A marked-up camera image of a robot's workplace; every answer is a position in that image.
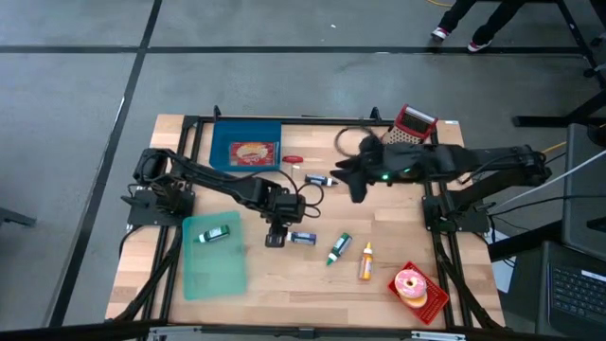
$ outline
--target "sauce bottle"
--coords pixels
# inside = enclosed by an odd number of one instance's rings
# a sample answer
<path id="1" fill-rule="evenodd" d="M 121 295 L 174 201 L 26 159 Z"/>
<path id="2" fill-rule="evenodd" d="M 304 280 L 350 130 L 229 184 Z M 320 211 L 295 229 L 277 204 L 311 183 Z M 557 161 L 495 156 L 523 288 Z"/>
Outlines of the sauce bottle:
<path id="1" fill-rule="evenodd" d="M 370 248 L 370 242 L 366 244 L 364 253 L 362 254 L 362 260 L 360 260 L 360 274 L 359 279 L 370 280 L 370 273 L 372 272 L 372 249 Z"/>

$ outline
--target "person's leg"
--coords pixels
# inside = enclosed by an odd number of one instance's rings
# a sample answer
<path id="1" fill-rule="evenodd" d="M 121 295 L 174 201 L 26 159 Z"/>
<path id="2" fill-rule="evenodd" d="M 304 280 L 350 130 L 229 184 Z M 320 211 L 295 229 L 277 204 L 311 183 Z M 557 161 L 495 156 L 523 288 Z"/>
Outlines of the person's leg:
<path id="1" fill-rule="evenodd" d="M 477 0 L 456 0 L 454 5 L 444 13 L 438 27 L 445 29 L 449 33 L 453 32 L 458 25 L 458 21 L 470 11 L 470 8 L 476 1 Z"/>
<path id="2" fill-rule="evenodd" d="M 513 18 L 525 2 L 525 0 L 504 0 L 490 16 L 488 22 L 473 34 L 472 42 L 476 45 L 489 44 L 494 38 L 494 34 Z"/>

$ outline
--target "wooden tabletop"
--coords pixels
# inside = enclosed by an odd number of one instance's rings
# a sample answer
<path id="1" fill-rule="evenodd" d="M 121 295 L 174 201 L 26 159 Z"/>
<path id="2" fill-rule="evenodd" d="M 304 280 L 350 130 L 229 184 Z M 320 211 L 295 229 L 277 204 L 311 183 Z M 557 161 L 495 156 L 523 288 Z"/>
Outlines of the wooden tabletop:
<path id="1" fill-rule="evenodd" d="M 177 149 L 182 115 L 160 115 L 156 120 L 151 145 Z M 300 155 L 305 162 L 294 170 L 297 185 L 306 173 L 329 174 L 334 163 L 343 159 L 333 147 L 333 139 L 343 127 L 282 125 L 282 154 Z M 462 144 L 456 121 L 437 125 L 440 143 Z M 213 125 L 205 124 L 199 161 L 208 164 Z M 193 132 L 190 132 L 185 155 L 190 155 Z M 343 145 L 354 152 L 361 133 L 343 135 Z M 288 165 L 282 169 L 290 173 Z M 264 177 L 288 187 L 278 173 Z M 317 245 L 288 243 L 284 248 L 264 246 L 268 224 L 257 212 L 237 205 L 231 197 L 195 187 L 195 214 L 212 214 L 237 210 L 242 217 L 248 291 L 245 296 L 220 297 L 186 301 L 183 294 L 183 253 L 174 284 L 169 321 L 188 324 L 229 324 L 265 326 L 314 326 L 355 328 L 444 328 L 442 313 L 427 327 L 417 320 L 387 290 L 387 283 L 408 261 L 413 261 L 437 283 L 437 269 L 431 235 L 425 230 L 420 206 L 420 185 L 383 184 L 368 187 L 362 204 L 353 204 L 345 185 L 325 188 L 326 197 L 319 219 L 305 218 L 291 230 L 311 232 L 318 236 Z M 318 198 L 317 189 L 306 188 L 308 202 Z M 114 289 L 106 316 L 120 314 L 148 279 L 152 268 L 159 228 L 146 226 L 135 232 L 124 244 Z M 329 251 L 343 233 L 353 237 L 348 251 L 327 267 Z M 458 244 L 465 280 L 490 316 L 504 325 L 503 314 L 490 265 L 487 246 L 470 233 L 459 233 Z M 372 242 L 374 263 L 372 280 L 358 280 L 358 266 L 367 242 Z M 451 301 L 456 324 L 460 325 L 460 308 L 455 287 L 450 283 Z M 164 280 L 156 291 L 152 316 L 158 316 L 164 293 Z"/>

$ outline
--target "donut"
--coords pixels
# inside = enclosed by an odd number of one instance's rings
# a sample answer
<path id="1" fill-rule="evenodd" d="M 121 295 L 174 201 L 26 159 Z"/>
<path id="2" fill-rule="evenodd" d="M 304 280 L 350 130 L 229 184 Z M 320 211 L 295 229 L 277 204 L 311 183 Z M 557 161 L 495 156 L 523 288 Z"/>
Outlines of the donut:
<path id="1" fill-rule="evenodd" d="M 427 292 L 425 278 L 414 270 L 402 270 L 394 279 L 396 290 L 403 298 L 419 298 Z"/>
<path id="2" fill-rule="evenodd" d="M 418 309 L 427 303 L 427 293 L 419 298 L 405 298 L 400 296 L 402 302 L 409 306 L 410 308 Z"/>

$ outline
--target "pink frosted donut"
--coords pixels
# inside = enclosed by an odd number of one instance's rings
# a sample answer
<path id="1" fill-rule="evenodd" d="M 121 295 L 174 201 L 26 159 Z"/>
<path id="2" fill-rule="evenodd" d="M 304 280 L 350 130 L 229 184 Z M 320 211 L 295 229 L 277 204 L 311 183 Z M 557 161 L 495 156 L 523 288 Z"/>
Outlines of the pink frosted donut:
<path id="1" fill-rule="evenodd" d="M 405 298 L 419 298 L 427 292 L 425 278 L 414 270 L 400 271 L 394 283 L 400 296 Z"/>

